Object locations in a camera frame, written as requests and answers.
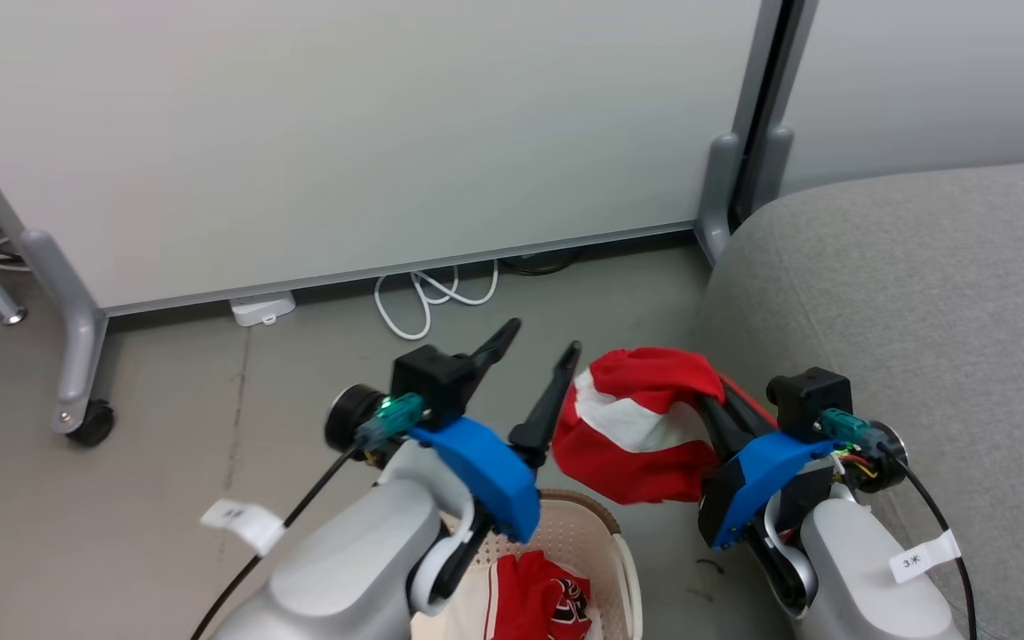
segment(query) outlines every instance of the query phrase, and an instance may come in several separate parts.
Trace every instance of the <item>white basket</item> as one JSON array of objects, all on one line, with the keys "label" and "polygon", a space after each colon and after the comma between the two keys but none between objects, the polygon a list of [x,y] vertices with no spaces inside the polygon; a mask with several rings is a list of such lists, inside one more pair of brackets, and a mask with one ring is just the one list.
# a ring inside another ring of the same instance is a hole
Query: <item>white basket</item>
[{"label": "white basket", "polygon": [[605,507],[574,490],[544,489],[540,527],[531,543],[513,544],[490,535],[472,563],[488,566],[500,556],[537,549],[590,580],[590,602],[600,611],[603,640],[642,640],[643,601],[635,560]]}]

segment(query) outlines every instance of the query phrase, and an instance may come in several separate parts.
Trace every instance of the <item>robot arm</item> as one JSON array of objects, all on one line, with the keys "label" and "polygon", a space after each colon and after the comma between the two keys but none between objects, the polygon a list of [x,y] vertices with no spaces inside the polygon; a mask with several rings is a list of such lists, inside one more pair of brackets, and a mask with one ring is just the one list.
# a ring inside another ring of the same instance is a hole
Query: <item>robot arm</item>
[{"label": "robot arm", "polygon": [[930,579],[891,579],[887,562],[903,548],[856,503],[854,489],[905,479],[906,450],[887,425],[851,415],[849,380],[817,368],[773,378],[776,426],[724,391],[724,403],[699,398],[722,459],[698,507],[707,543],[749,544],[800,637],[961,639]]},{"label": "robot arm", "polygon": [[[394,361],[389,395],[354,385],[326,437],[382,469],[374,489],[313,531],[228,615],[219,640],[395,640],[416,611],[439,612],[488,531],[526,542],[540,520],[543,466],[580,357],[572,343],[509,442],[464,417],[515,338],[512,319],[472,355],[422,346]],[[441,514],[458,518],[449,530]]]}]

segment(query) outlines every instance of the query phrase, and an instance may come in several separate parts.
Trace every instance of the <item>red and white cloth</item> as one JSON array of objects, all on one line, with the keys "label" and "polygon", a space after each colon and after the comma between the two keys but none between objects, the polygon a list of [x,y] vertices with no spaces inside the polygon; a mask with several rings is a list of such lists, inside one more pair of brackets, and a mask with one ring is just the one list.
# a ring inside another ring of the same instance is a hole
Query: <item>red and white cloth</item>
[{"label": "red and white cloth", "polygon": [[469,569],[437,616],[415,615],[414,640],[602,640],[590,581],[543,551]]},{"label": "red and white cloth", "polygon": [[724,404],[723,381],[769,417],[697,353],[657,347],[606,353],[577,376],[552,455],[568,477],[621,505],[698,502],[707,470],[719,460],[697,396]]}]

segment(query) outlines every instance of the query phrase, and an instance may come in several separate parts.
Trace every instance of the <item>basket rim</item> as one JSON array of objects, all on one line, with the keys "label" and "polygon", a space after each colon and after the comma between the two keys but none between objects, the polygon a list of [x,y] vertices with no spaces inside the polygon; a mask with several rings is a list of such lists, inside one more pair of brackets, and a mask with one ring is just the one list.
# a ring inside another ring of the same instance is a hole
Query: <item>basket rim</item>
[{"label": "basket rim", "polygon": [[572,502],[575,505],[590,511],[590,513],[595,514],[596,517],[602,520],[603,525],[606,530],[609,531],[611,536],[621,536],[623,531],[618,528],[618,522],[614,519],[614,516],[610,514],[608,508],[598,503],[594,498],[587,496],[585,494],[580,494],[578,490],[568,490],[566,488],[544,488],[540,492],[541,500],[551,500],[552,502]]}]

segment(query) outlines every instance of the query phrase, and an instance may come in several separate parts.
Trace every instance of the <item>gray sofa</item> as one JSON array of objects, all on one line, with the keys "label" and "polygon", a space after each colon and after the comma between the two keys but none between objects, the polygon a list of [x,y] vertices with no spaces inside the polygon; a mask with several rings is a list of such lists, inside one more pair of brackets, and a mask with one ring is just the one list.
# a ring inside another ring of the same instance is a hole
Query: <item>gray sofa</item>
[{"label": "gray sofa", "polygon": [[[774,374],[851,378],[950,520],[980,637],[1024,639],[1024,164],[769,204],[715,268],[699,340],[762,401]],[[905,547],[939,534],[909,483],[870,504]],[[965,623],[952,564],[932,574]]]}]

